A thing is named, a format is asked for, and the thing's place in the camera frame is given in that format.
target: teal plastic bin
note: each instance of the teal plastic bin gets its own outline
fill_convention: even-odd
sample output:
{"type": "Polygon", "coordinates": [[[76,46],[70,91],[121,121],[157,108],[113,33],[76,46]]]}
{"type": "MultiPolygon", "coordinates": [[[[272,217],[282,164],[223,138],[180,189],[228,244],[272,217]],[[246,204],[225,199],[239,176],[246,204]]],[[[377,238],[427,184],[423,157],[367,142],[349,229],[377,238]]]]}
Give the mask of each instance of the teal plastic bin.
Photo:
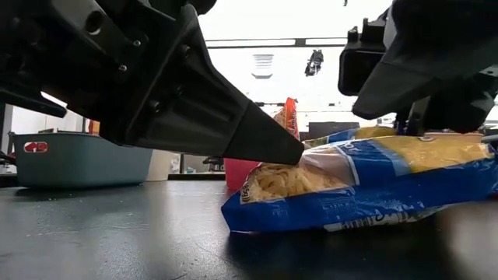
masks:
{"type": "Polygon", "coordinates": [[[85,188],[140,184],[153,151],[83,133],[13,135],[22,187],[85,188]]]}

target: plastic bag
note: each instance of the plastic bag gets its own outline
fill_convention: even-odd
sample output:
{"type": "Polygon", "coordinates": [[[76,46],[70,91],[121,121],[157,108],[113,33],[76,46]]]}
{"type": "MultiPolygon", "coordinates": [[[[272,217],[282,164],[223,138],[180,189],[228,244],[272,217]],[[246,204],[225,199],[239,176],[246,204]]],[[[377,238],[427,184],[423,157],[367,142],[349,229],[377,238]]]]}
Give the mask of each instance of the plastic bag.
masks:
{"type": "Polygon", "coordinates": [[[307,148],[313,148],[319,145],[325,145],[339,141],[358,140],[358,139],[392,136],[392,135],[396,135],[396,130],[394,128],[388,128],[388,127],[354,128],[354,129],[347,129],[341,132],[337,132],[329,136],[324,136],[311,140],[305,140],[303,141],[303,143],[307,148]]]}
{"type": "Polygon", "coordinates": [[[99,135],[100,134],[100,122],[89,120],[88,133],[90,133],[91,135],[99,135]]]}
{"type": "Polygon", "coordinates": [[[486,144],[388,136],[309,149],[299,166],[262,163],[222,212],[233,231],[338,230],[415,221],[497,185],[486,144]]]}
{"type": "Polygon", "coordinates": [[[297,110],[296,101],[287,98],[284,107],[273,117],[273,119],[282,125],[291,135],[299,139],[299,130],[297,129],[297,110]]]}

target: red sticker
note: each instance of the red sticker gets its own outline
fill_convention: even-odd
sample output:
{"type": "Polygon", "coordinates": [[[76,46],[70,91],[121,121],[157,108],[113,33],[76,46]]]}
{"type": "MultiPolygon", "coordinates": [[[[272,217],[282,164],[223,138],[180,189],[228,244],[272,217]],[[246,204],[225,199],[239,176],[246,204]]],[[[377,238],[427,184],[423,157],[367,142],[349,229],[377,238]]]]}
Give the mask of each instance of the red sticker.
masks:
{"type": "Polygon", "coordinates": [[[24,152],[46,152],[48,144],[46,142],[27,142],[24,144],[24,152]]]}

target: table surface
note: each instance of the table surface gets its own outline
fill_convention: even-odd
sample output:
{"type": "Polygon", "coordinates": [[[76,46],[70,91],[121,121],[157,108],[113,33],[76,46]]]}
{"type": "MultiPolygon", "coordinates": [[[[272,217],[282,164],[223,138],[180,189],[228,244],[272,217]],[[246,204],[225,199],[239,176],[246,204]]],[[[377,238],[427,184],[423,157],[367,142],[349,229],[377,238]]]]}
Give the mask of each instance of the table surface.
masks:
{"type": "Polygon", "coordinates": [[[0,279],[498,278],[498,202],[339,233],[229,233],[223,182],[0,189],[0,279]]]}

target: pasta bag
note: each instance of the pasta bag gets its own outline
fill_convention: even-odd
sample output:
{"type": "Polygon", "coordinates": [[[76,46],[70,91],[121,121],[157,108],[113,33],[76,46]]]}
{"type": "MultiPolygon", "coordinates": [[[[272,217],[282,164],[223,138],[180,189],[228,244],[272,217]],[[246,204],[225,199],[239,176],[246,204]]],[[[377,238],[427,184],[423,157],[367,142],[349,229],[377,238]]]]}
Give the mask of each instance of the pasta bag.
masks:
{"type": "Polygon", "coordinates": [[[299,139],[299,130],[297,129],[297,109],[296,101],[294,99],[288,97],[284,107],[277,112],[273,119],[285,128],[291,135],[299,139]]]}
{"type": "Polygon", "coordinates": [[[100,122],[90,120],[88,125],[88,131],[91,135],[99,135],[100,134],[100,122]]]}
{"type": "Polygon", "coordinates": [[[353,128],[340,131],[328,136],[310,139],[303,141],[303,144],[308,148],[317,147],[329,143],[335,143],[346,140],[358,140],[373,137],[393,136],[396,135],[394,128],[388,127],[368,127],[368,128],[353,128]]]}
{"type": "Polygon", "coordinates": [[[487,144],[385,136],[308,149],[297,166],[262,163],[222,212],[233,231],[336,231],[418,221],[497,186],[487,144]]]}

